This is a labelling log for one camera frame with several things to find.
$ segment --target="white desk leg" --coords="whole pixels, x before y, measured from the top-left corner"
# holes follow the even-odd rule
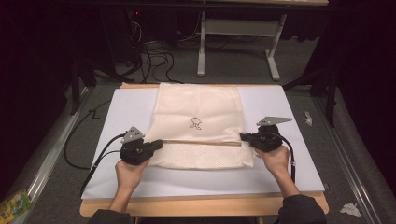
[[[283,26],[285,25],[286,16],[287,16],[286,14],[282,14],[282,16],[280,17],[279,25],[276,27],[276,32],[273,38],[272,48],[271,50],[265,51],[265,56],[267,57],[268,65],[271,71],[271,76],[274,81],[280,80],[280,76],[279,73],[277,72],[277,68],[274,60],[274,54],[277,43],[279,42],[280,35],[282,34]]]
[[[202,12],[201,16],[201,46],[198,55],[198,77],[205,75],[205,16],[206,13]]]

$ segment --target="gray carpet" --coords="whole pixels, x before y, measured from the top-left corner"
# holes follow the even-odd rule
[[[261,39],[252,43],[233,42],[222,49],[216,49],[216,47],[222,46],[223,43],[221,41],[209,42],[208,46],[210,49],[206,52],[205,77],[196,76],[197,46],[180,45],[178,49],[163,46],[158,51],[171,51],[174,54],[175,66],[169,76],[182,82],[274,84],[275,82],[269,76],[269,69],[262,54],[262,46],[265,44],[268,44],[268,39]],[[276,52],[276,64],[281,80],[276,84],[288,83],[301,75],[315,44],[316,42],[298,43],[295,39],[279,43]],[[149,48],[155,49],[154,45],[150,45]],[[126,69],[124,66],[118,66],[119,71]],[[165,65],[159,67],[155,71],[156,78],[166,80],[164,75],[166,69]],[[144,66],[144,71],[148,71],[146,65]],[[136,82],[140,82],[143,79],[139,73],[132,75],[132,77]],[[113,91],[120,85],[120,83],[110,79],[98,78],[98,81],[98,86],[92,90],[89,100],[80,110],[80,119],[90,109],[97,107],[106,100],[110,100]],[[151,74],[148,82],[155,81],[156,79]],[[336,144],[328,131],[325,120],[321,118],[321,111],[308,92],[305,90],[289,91],[287,95],[304,140],[317,166],[320,178],[329,187],[325,191],[326,199],[330,206],[330,213],[327,215],[328,223],[370,223],[365,216],[353,217],[339,212],[345,203],[357,203],[358,200],[345,170],[342,168]],[[337,96],[337,102],[339,104],[337,104],[335,110],[336,131],[340,132],[340,138],[345,144],[354,166],[356,165],[358,175],[362,178],[364,186],[369,190],[382,223],[396,223],[394,198],[361,143],[354,129],[353,122],[343,106],[342,97],[339,95]],[[71,137],[67,150],[69,160],[73,163],[81,166],[90,166],[106,119],[108,106],[109,104],[104,105],[97,110],[96,117],[99,119],[91,119],[89,117],[82,122]],[[314,124],[312,127],[304,122],[305,111],[308,111],[313,118]],[[67,117],[67,112],[65,111],[57,124],[54,125],[48,137],[25,166],[11,191],[30,186],[41,162],[50,150],[50,143],[56,141],[60,129],[63,127],[64,118]],[[67,165],[61,154],[27,223],[86,223],[88,219],[82,217],[78,211],[81,203],[81,199],[78,197],[78,189],[87,173],[88,171],[78,170]],[[275,217],[265,217],[264,220],[264,223],[273,223]]]

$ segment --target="white board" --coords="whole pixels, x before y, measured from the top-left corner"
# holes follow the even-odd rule
[[[291,118],[278,124],[279,132],[289,140],[296,166],[296,185],[301,192],[324,191],[318,171],[312,162],[304,139],[292,114],[282,87],[277,85],[238,87],[244,107],[246,132],[256,133],[256,123],[265,116]],[[115,90],[104,129],[99,139],[96,161],[102,149],[114,136],[125,133],[135,126],[143,133],[149,131],[154,110],[156,88]],[[106,152],[120,150],[120,140],[115,141]],[[117,190],[114,166],[120,153],[106,156],[99,164],[82,199],[113,198]],[[170,170],[147,167],[133,197],[210,196],[280,192],[272,175],[265,169],[261,159],[255,158],[253,168],[219,171]]]

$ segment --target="person's right hand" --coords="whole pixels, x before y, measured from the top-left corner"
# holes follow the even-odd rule
[[[280,146],[270,152],[263,152],[257,148],[254,150],[262,157],[265,167],[271,174],[288,171],[290,153],[286,147]]]

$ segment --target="white cloth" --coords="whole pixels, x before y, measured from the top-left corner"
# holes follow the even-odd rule
[[[252,167],[253,150],[240,140],[243,132],[236,87],[161,84],[145,141],[162,139],[164,144],[149,165],[201,170]]]

